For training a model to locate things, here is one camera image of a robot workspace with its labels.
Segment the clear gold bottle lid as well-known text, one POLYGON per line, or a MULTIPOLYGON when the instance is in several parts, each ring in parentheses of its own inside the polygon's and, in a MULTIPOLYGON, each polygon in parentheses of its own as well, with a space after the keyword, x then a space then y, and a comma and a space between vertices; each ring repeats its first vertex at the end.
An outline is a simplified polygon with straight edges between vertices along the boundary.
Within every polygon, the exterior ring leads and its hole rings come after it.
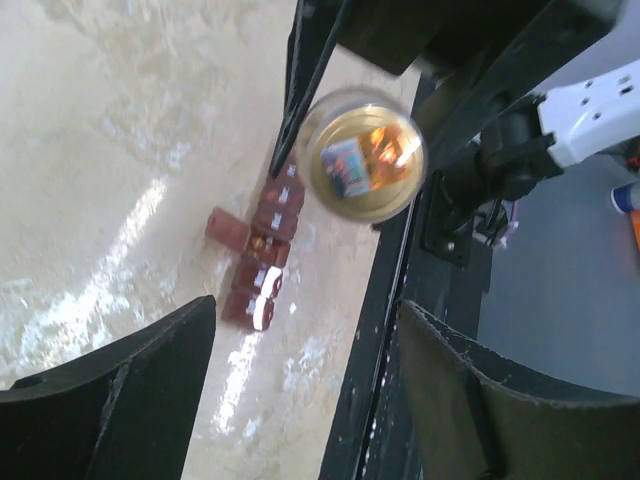
POLYGON ((375 224, 415 198, 428 170, 428 149, 408 111, 385 92, 338 89, 317 100, 295 143, 298 174, 331 213, 375 224))

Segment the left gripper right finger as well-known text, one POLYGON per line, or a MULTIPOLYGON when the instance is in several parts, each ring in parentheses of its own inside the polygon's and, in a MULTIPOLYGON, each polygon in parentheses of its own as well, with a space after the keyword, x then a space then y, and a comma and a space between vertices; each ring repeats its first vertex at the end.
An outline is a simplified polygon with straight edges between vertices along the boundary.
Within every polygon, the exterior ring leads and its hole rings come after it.
POLYGON ((638 398, 509 360, 413 301, 397 324, 426 478, 638 478, 638 398))

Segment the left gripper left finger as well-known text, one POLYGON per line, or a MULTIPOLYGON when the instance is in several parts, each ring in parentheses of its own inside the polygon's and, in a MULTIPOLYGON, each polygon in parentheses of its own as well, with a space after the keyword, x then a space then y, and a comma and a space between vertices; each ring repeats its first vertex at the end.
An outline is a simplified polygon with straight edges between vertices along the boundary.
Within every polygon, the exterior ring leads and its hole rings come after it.
POLYGON ((1 393, 4 479, 181 477, 216 332, 198 297, 1 393))

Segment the red weekly pill organizer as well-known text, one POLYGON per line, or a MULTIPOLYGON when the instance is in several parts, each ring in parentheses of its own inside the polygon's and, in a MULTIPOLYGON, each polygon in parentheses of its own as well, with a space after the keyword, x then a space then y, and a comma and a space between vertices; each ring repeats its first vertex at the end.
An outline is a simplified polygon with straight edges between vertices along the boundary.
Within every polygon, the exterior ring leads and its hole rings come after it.
POLYGON ((304 200, 305 188, 290 154, 280 174, 265 181, 249 222, 221 207, 213 209, 206 236, 240 255, 224 320, 256 332, 269 328, 304 200))

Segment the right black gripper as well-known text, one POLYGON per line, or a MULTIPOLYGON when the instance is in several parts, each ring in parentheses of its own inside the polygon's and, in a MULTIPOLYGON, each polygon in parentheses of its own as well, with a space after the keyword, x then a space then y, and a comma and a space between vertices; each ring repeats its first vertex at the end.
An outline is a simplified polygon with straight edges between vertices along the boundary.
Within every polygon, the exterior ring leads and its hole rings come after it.
POLYGON ((269 174, 275 178, 284 167, 337 46, 392 75, 415 62, 438 75, 452 73, 427 98, 429 168, 435 170, 607 35, 619 13, 618 1, 299 0, 269 174))

